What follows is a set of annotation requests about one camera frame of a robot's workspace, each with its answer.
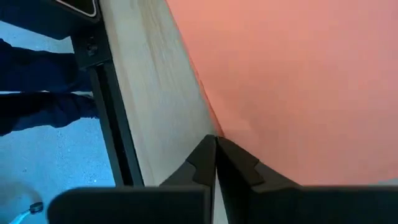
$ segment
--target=person's leg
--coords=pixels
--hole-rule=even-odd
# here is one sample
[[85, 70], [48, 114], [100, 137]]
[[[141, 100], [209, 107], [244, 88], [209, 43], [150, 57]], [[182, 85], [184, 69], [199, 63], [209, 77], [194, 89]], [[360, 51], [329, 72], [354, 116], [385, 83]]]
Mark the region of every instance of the person's leg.
[[73, 93], [0, 95], [0, 136], [36, 126], [64, 127], [80, 118], [97, 118], [95, 102]]
[[88, 73], [79, 71], [73, 54], [13, 47], [0, 39], [0, 91], [91, 91]]

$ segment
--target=dark blue pants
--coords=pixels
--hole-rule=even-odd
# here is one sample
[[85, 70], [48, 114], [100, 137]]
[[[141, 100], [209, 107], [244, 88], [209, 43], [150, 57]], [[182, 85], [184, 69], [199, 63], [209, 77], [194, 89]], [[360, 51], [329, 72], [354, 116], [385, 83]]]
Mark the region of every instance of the dark blue pants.
[[22, 92], [0, 95], [0, 136], [97, 117], [93, 99], [71, 93], [91, 91], [89, 75], [79, 71], [73, 54], [20, 49], [0, 39], [0, 91]]

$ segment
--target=light wood surface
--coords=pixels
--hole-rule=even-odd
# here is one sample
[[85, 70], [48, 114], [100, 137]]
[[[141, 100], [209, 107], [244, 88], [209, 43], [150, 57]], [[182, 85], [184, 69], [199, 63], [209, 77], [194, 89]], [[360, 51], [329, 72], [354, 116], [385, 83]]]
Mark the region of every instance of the light wood surface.
[[[144, 183], [159, 185], [215, 128], [166, 3], [100, 3]], [[218, 183], [215, 201], [226, 223]]]

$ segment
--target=speckled floor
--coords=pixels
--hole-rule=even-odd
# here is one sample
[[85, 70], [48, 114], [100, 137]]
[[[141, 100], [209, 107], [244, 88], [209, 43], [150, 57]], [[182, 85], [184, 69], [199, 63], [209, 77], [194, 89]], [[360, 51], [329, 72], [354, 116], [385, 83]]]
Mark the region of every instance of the speckled floor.
[[[0, 38], [32, 50], [73, 51], [70, 39], [53, 40], [3, 22]], [[44, 126], [0, 137], [0, 224], [32, 202], [43, 200], [48, 205], [59, 193], [88, 185], [114, 185], [98, 120], [81, 119], [65, 128]], [[45, 212], [23, 223], [46, 223]]]

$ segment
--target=black metal frame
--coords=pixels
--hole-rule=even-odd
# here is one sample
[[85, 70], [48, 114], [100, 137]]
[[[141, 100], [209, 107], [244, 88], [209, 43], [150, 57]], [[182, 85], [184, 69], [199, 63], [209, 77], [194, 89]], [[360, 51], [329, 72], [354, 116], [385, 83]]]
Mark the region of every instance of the black metal frame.
[[88, 70], [116, 185], [144, 186], [103, 22], [72, 36], [75, 57]]

